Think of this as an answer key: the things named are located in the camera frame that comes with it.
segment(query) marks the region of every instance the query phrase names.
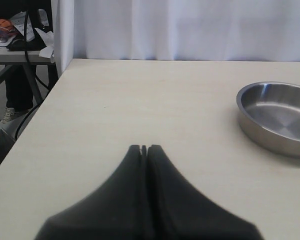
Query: black pants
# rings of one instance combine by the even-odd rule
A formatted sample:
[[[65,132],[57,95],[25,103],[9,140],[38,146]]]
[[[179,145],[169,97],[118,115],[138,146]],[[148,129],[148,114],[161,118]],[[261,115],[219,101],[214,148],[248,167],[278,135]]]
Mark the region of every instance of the black pants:
[[[48,66],[49,89],[52,89],[58,80],[57,68],[55,65]],[[14,108],[17,112],[31,109],[33,104],[33,92],[28,82],[26,73],[22,66],[18,67],[10,78],[5,80],[6,107]]]

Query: table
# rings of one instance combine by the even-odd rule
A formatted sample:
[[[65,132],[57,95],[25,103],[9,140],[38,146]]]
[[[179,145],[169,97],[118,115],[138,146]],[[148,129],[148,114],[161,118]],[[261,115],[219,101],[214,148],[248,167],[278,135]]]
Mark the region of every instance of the table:
[[[50,59],[39,56],[39,51],[30,51],[29,60],[33,65],[51,64]],[[0,48],[0,65],[7,65],[0,72],[0,84],[5,80],[5,78],[13,74],[14,70],[18,66],[22,65],[30,83],[36,102],[41,103],[43,101],[43,97],[40,93],[37,81],[31,68],[27,64],[25,53],[23,51],[8,51],[7,48]]]
[[[0,240],[31,240],[101,185],[129,145],[162,145],[180,172],[266,240],[300,240],[300,160],[252,143],[236,94],[300,84],[300,63],[74,59],[0,167]]]

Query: bowl rim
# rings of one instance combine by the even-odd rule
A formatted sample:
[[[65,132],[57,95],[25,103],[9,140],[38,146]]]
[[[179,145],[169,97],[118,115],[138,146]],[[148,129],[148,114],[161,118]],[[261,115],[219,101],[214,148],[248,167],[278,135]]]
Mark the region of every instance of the bowl rim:
[[[294,88],[298,88],[300,89],[300,85],[298,84],[292,84],[292,83],[287,83],[287,82],[281,82],[281,81],[259,81],[259,82],[254,82],[254,83],[251,83],[251,84],[248,84],[246,86],[244,86],[243,88],[240,89],[240,91],[237,93],[236,95],[236,104],[239,108],[239,110],[241,111],[241,113],[244,114],[244,116],[246,116],[248,119],[250,119],[254,124],[260,126],[261,128],[263,128],[264,130],[274,134],[274,135],[277,135],[277,136],[280,136],[284,139],[287,139],[287,140],[290,140],[290,141],[295,141],[295,142],[299,142],[300,143],[300,138],[295,138],[295,137],[289,137],[289,136],[285,136],[285,135],[282,135],[276,131],[274,131],[273,129],[259,123],[258,121],[256,121],[247,111],[246,109],[244,108],[243,104],[242,104],[242,96],[243,94],[255,87],[255,86],[264,86],[264,85],[285,85],[285,86],[289,86],[289,87],[294,87]]]

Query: floor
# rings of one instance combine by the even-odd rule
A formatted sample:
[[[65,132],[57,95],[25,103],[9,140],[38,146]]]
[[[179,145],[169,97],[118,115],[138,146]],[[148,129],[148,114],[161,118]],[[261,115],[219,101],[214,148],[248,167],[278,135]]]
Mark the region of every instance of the floor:
[[[36,71],[38,77],[45,83],[48,84],[48,70],[46,66],[38,66],[37,71]],[[44,89],[40,84],[39,84],[40,91],[42,93],[42,96],[45,97],[47,94],[46,89]],[[3,82],[0,85],[0,119],[2,119],[4,112],[5,112],[5,106],[6,106],[6,86],[5,83]]]

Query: person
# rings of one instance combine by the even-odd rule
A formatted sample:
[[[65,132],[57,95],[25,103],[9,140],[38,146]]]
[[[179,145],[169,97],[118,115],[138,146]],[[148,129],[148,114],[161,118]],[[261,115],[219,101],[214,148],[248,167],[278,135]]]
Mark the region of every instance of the person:
[[[0,0],[0,19],[10,19],[25,9],[26,6],[23,0]],[[34,72],[36,71],[35,65],[31,68]],[[58,80],[56,66],[48,66],[48,75],[48,88],[51,89]],[[34,95],[22,66],[19,66],[11,77],[5,79],[5,88],[7,101],[4,116],[1,120],[3,124],[21,117],[34,106]]]

